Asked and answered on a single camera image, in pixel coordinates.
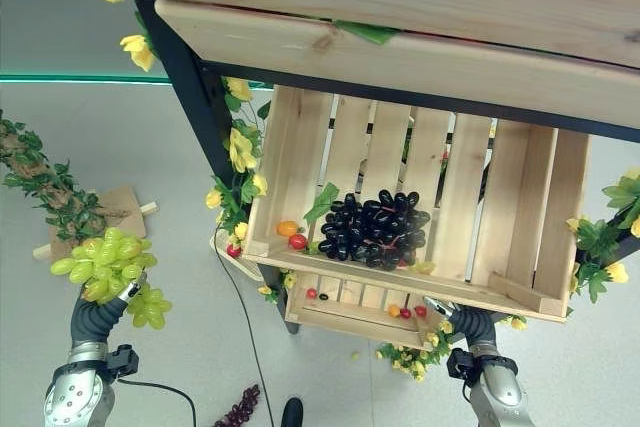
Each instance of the orange fruit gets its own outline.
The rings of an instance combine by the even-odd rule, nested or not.
[[[283,220],[282,222],[278,222],[276,231],[280,235],[291,237],[298,233],[298,224],[293,220]]]

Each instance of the wooden crate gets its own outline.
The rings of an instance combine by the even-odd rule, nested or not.
[[[565,220],[579,212],[588,135],[498,121],[482,213],[477,214],[491,119],[456,115],[437,222],[426,225],[429,242],[418,252],[420,260],[432,260],[436,268],[432,275],[406,269],[384,272],[293,251],[287,239],[276,234],[275,225],[285,219],[305,225],[303,216],[325,182],[335,184],[341,196],[353,192],[364,159],[361,200],[377,198],[382,188],[395,192],[401,181],[404,192],[419,192],[419,209],[435,214],[440,161],[452,114],[339,97],[334,127],[329,130],[333,98],[277,86],[265,134],[261,172],[269,180],[270,192],[252,207],[245,258],[318,275],[325,283],[333,279],[332,286],[321,285],[319,292],[332,290],[336,295],[335,304],[327,301],[325,306],[319,300],[305,300],[301,289],[305,282],[313,283],[313,277],[302,276],[304,282],[292,295],[291,320],[385,339],[389,329],[405,330],[410,334],[403,334],[404,341],[413,336],[411,345],[417,345],[418,329],[406,330],[402,327],[406,324],[397,325],[400,321],[382,312],[384,306],[361,301],[377,295],[386,302],[407,293],[564,320],[575,256],[574,236]],[[404,168],[401,159],[410,122]],[[322,239],[313,225],[309,235]],[[338,297],[341,290],[351,292],[349,321],[337,321],[345,317],[343,309],[350,303]],[[354,319],[360,321],[357,329]],[[378,334],[362,327],[366,321],[376,326]]]

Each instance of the green grape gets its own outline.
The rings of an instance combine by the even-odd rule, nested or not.
[[[142,269],[140,266],[136,264],[129,264],[125,268],[122,269],[122,278],[123,279],[137,279],[140,277],[142,273]]]
[[[160,302],[163,298],[162,290],[151,289],[150,291],[142,294],[142,298],[145,302]]]
[[[118,295],[124,290],[124,282],[117,277],[109,278],[109,292],[113,295]]]
[[[91,261],[79,261],[76,262],[75,267],[69,274],[69,280],[74,284],[82,284],[89,280],[93,275],[93,262]]]
[[[71,272],[76,266],[75,259],[66,258],[55,261],[49,269],[53,275],[64,275]]]
[[[87,257],[93,259],[100,249],[102,248],[102,244],[104,244],[104,240],[102,239],[87,239],[82,243],[85,252],[87,253]]]
[[[142,313],[137,313],[133,316],[133,326],[134,327],[144,327],[144,324],[147,323],[147,317]]]
[[[109,283],[105,279],[94,280],[85,287],[83,297],[89,302],[93,302],[105,295],[108,290]]]
[[[160,330],[161,328],[164,327],[164,315],[162,314],[147,317],[147,320],[149,321],[149,325],[156,330]]]
[[[96,279],[109,279],[111,277],[111,269],[109,267],[105,267],[103,265],[97,265],[93,268],[93,276]]]
[[[104,240],[115,240],[118,241],[122,239],[124,234],[117,227],[108,227],[107,230],[104,231]]]
[[[89,256],[87,255],[87,251],[81,245],[78,245],[77,247],[73,248],[73,250],[71,251],[71,257],[78,260],[89,258]]]
[[[163,299],[160,302],[158,302],[158,307],[160,307],[160,311],[164,313],[164,312],[169,312],[173,307],[173,304],[168,300]]]

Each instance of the cherry tomato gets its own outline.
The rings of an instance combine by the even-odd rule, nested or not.
[[[227,254],[229,254],[231,257],[236,258],[240,255],[241,252],[242,248],[240,246],[234,247],[233,244],[227,245]]]
[[[416,311],[416,315],[418,317],[426,317],[427,316],[427,308],[424,305],[416,305],[413,310]]]
[[[278,222],[276,231],[284,237],[291,237],[298,233],[298,224],[293,220],[283,220],[282,222]]]
[[[289,245],[296,250],[302,250],[307,246],[307,238],[302,234],[289,237]]]

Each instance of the green leaf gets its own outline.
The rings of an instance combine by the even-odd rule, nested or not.
[[[267,102],[258,109],[258,117],[260,117],[262,120],[265,120],[269,115],[269,109],[271,109],[271,101]]]
[[[344,20],[334,20],[333,25],[378,45],[386,43],[391,37],[400,32],[398,29],[391,27],[346,22]]]
[[[231,112],[240,112],[240,107],[242,107],[242,102],[236,99],[233,95],[224,94],[224,101]]]
[[[304,219],[307,224],[311,225],[318,217],[323,216],[329,212],[331,203],[338,197],[339,190],[331,182],[327,182],[322,192],[314,199],[313,207],[304,214]]]
[[[629,210],[624,220],[618,225],[618,229],[631,228],[631,224],[633,224],[638,217],[640,217],[640,197],[636,199],[631,210]]]

